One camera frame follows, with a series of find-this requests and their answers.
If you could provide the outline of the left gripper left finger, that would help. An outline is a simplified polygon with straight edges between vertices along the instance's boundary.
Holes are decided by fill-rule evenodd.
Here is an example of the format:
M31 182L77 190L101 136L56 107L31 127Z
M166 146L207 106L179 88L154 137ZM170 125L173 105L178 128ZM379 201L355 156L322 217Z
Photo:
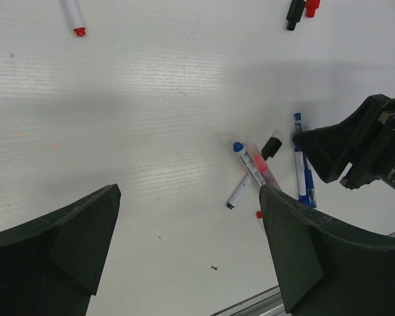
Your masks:
M85 315L120 208L116 184L0 232L0 315Z

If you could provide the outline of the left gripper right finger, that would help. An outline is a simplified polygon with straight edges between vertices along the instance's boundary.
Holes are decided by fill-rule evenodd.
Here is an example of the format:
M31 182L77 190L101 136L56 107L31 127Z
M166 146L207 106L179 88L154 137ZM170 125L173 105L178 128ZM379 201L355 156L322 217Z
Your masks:
M395 315L395 237L364 230L264 186L263 225L285 311Z

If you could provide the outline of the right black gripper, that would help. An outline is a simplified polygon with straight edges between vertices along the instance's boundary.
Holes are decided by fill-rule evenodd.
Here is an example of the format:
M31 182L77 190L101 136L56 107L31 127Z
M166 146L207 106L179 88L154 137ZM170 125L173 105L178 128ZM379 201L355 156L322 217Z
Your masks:
M355 190L382 180L395 190L395 98L370 95L342 122L292 141L325 183Z

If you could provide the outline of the black marker cap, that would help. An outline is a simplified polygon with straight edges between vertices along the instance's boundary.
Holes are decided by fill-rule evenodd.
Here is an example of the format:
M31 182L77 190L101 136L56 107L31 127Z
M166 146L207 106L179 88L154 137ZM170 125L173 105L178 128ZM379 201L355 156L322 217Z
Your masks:
M294 31L297 24L300 22L304 9L305 9L306 1L305 0L291 0L290 7L288 9L288 13L286 15L286 29L288 31Z

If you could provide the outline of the red transparent pen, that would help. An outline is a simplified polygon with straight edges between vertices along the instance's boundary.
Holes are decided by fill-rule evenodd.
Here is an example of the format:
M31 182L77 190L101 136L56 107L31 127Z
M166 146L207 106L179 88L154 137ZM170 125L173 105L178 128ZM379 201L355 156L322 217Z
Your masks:
M253 162L255 163L257 170L262 175L266 185L275 187L278 190L281 190L277 180L273 176L271 170L268 167L268 164L263 158L261 151L257 148L257 146L251 142L246 143L247 151L251 155Z

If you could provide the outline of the blue tipped white pen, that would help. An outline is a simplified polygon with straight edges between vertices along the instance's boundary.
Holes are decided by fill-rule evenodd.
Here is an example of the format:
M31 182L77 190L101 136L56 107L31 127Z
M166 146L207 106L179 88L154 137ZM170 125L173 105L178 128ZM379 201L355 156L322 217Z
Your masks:
M260 188L263 185L266 185L265 179L256 167L256 164L246 146L242 142L234 142L232 144L232 150L238 156L257 187Z

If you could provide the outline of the black cap marker centre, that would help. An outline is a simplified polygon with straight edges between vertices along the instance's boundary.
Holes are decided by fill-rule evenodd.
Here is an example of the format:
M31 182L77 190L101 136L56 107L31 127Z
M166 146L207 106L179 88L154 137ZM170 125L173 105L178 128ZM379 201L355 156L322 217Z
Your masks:
M262 156L263 156L263 158L265 158L266 162L267 162L268 158L272 158L276 155L277 151L280 149L281 146L282 146L282 135L276 131L269 138L267 143L263 146L262 150L260 150L262 153ZM240 198L244 195L244 193L246 192L248 187L251 186L252 183L254 183L254 181L252 180L251 176L246 171L246 176L241 181L241 183L238 185L237 189L235 189L234 193L232 194L230 199L227 201L226 206L229 209L235 208L237 203L239 202Z

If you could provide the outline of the aluminium rail frame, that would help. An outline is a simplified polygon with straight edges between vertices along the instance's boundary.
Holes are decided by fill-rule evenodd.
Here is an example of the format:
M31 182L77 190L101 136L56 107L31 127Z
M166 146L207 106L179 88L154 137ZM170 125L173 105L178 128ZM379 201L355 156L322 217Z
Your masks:
M285 312L280 289L275 286L211 316L227 315L288 315L288 313Z

